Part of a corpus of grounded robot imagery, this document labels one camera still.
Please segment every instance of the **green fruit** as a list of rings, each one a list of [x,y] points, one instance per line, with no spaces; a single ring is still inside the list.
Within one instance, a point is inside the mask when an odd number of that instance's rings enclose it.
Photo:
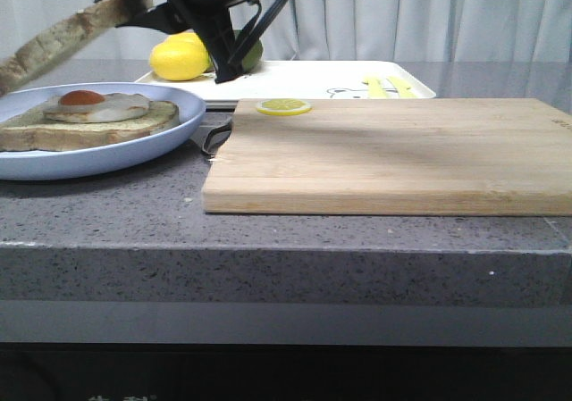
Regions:
[[[234,37],[237,37],[240,33],[240,30],[234,30]],[[260,39],[250,48],[247,55],[244,56],[242,59],[242,69],[244,72],[250,72],[260,62],[262,59],[262,53],[264,52],[264,48],[262,47],[262,42]]]

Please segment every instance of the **wooden cutting board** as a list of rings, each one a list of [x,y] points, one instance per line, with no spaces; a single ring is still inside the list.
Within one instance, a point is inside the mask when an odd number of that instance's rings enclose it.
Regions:
[[[240,101],[210,213],[572,214],[572,116],[535,99]]]

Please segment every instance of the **black robotic arm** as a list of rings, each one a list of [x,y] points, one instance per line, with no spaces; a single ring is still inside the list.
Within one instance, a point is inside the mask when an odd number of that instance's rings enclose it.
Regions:
[[[242,59],[258,41],[288,0],[275,0],[262,14],[260,0],[167,0],[122,26],[139,26],[167,34],[193,29],[205,43],[216,71],[216,82],[238,78]],[[257,13],[235,37],[229,9],[254,4]]]

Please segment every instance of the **fried egg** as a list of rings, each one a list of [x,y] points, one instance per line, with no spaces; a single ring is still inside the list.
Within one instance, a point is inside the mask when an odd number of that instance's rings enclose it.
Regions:
[[[100,95],[89,90],[74,90],[49,99],[42,112],[49,120],[66,122],[123,121],[145,115],[149,103],[147,97],[139,94]]]

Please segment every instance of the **toast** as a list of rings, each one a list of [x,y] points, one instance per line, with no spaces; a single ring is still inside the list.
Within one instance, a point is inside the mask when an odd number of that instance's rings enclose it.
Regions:
[[[138,118],[98,123],[49,120],[39,104],[0,123],[0,151],[71,151],[118,144],[144,138],[179,124],[179,108],[173,102],[152,101]]]

